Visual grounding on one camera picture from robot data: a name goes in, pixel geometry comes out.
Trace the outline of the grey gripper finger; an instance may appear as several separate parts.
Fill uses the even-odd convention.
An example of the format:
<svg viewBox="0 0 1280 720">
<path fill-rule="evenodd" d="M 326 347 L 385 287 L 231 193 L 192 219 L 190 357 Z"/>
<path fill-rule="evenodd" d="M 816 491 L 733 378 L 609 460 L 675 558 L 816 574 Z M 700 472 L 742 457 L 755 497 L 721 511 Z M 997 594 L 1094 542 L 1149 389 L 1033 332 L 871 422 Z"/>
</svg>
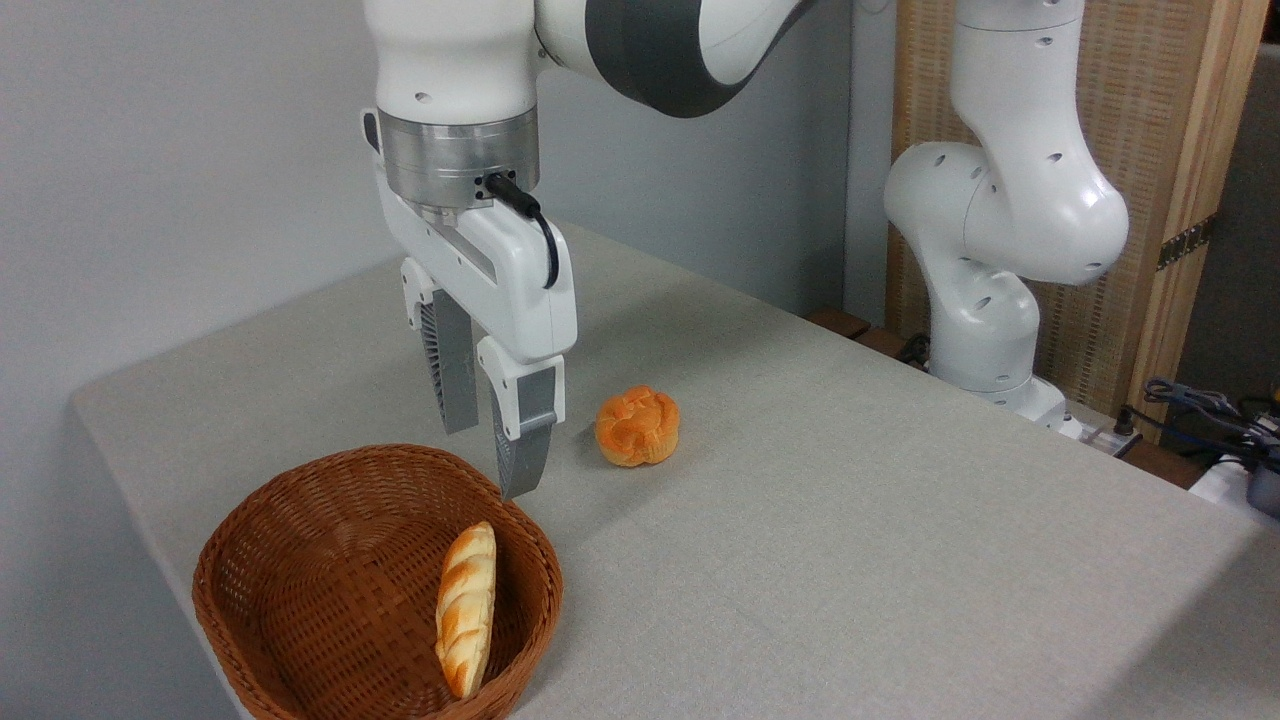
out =
<svg viewBox="0 0 1280 720">
<path fill-rule="evenodd" d="M 553 428 L 564 420 L 564 357 L 521 364 L 490 336 L 477 351 L 490 380 L 497 484 L 509 501 L 538 487 Z"/>
<path fill-rule="evenodd" d="M 412 258 L 401 264 L 404 306 L 426 354 L 445 433 L 479 423 L 472 318 Z"/>
</svg>

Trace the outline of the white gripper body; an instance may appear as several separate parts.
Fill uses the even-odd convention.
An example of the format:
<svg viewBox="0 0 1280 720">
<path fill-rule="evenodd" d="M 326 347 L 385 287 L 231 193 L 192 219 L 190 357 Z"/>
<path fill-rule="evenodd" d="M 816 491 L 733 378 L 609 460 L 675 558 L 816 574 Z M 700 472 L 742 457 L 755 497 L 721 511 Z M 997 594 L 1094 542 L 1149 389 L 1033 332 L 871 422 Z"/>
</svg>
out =
<svg viewBox="0 0 1280 720">
<path fill-rule="evenodd" d="M 521 364 L 571 348 L 577 313 L 570 254 L 553 225 L 521 217 L 500 201 L 434 211 L 389 186 L 375 163 L 390 233 L 479 325 Z"/>
</svg>

